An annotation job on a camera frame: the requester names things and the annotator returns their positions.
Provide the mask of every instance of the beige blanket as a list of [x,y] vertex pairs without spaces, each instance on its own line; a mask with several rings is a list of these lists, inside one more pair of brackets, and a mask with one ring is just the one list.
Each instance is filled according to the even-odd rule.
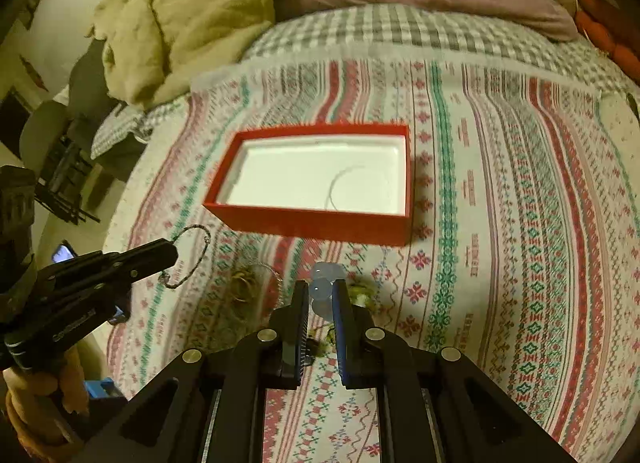
[[92,34],[106,39],[111,96],[149,109],[194,75],[237,62],[274,23],[273,0],[103,0]]

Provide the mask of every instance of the screw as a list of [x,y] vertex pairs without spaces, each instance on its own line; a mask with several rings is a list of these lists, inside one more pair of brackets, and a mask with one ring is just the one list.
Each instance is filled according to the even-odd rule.
[[258,331],[258,339],[260,342],[271,342],[275,340],[278,334],[273,329],[262,329]]
[[369,340],[382,340],[385,337],[384,330],[380,328],[369,328],[364,334]]
[[197,349],[190,349],[182,354],[182,360],[188,364],[194,364],[202,358],[202,353]]
[[460,351],[452,347],[442,348],[440,354],[442,358],[444,358],[444,360],[448,362],[458,362],[460,360],[460,357],[462,356],[460,354]]

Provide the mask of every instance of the hand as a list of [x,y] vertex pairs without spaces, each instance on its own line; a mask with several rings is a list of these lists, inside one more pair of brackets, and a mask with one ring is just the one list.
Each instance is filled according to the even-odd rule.
[[25,450],[47,462],[68,461],[81,446],[65,439],[55,419],[38,403],[38,397],[48,396],[60,387],[62,406],[68,413],[88,413],[89,397],[78,350],[74,347],[65,353],[65,365],[58,378],[48,373],[27,375],[17,367],[2,374],[8,388],[7,416]]

